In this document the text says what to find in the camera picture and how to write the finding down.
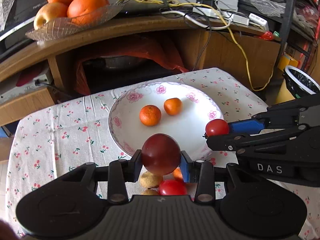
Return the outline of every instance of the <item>white plate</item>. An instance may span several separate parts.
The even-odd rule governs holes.
[[[179,98],[183,109],[175,116],[168,115],[164,102]],[[139,119],[141,108],[155,105],[161,110],[161,120],[155,126],[145,126]],[[109,130],[122,151],[132,156],[153,134],[164,133],[173,137],[182,151],[192,160],[204,159],[210,154],[202,136],[206,124],[223,119],[219,107],[202,91],[175,82],[153,82],[138,86],[121,95],[109,113]]]

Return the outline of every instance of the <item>wooden shelf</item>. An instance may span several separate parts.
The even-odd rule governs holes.
[[[223,26],[220,20],[212,20],[212,26]],[[0,82],[35,63],[66,51],[114,37],[160,30],[188,29],[183,19],[163,16],[146,16],[112,19],[102,26],[76,33],[56,41],[34,42],[0,64]],[[232,30],[262,35],[263,30],[241,24],[232,24]]]

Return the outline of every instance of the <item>cardboard box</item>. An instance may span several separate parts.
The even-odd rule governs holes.
[[[280,58],[279,64],[278,64],[278,68],[282,71],[284,71],[284,68],[287,66],[293,66],[293,67],[297,67],[298,66],[298,61],[295,60],[293,57],[291,57],[290,55],[284,53],[282,55],[282,57]]]

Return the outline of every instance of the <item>pink flower pattern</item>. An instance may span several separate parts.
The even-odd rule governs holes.
[[[166,90],[166,87],[164,87],[163,85],[160,85],[160,87],[156,89],[157,94],[164,94],[165,90]]]
[[[186,97],[189,98],[192,102],[199,103],[199,99],[196,98],[196,95],[193,92],[187,94]]]
[[[209,114],[208,114],[208,117],[209,117],[210,120],[215,119],[215,118],[217,117],[217,112],[211,110],[211,111],[209,112]]]
[[[143,95],[135,92],[134,90],[131,90],[128,94],[127,94],[127,99],[129,100],[129,103],[134,103],[137,102],[140,98],[142,98]]]
[[[134,153],[134,149],[132,149],[132,148],[129,146],[129,144],[127,144],[126,142],[123,142],[123,143],[124,143],[124,145],[123,145],[124,150],[125,150],[126,152],[128,152],[128,153],[133,154],[133,153]]]
[[[120,120],[119,117],[115,116],[115,117],[113,118],[113,121],[115,122],[115,125],[116,125],[117,127],[121,128],[122,122],[121,122],[121,120]]]

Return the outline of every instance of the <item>apple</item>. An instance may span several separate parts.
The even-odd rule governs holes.
[[[68,6],[63,3],[48,3],[42,6],[37,12],[35,20],[33,21],[33,27],[37,30],[55,18],[67,17],[67,10]]]

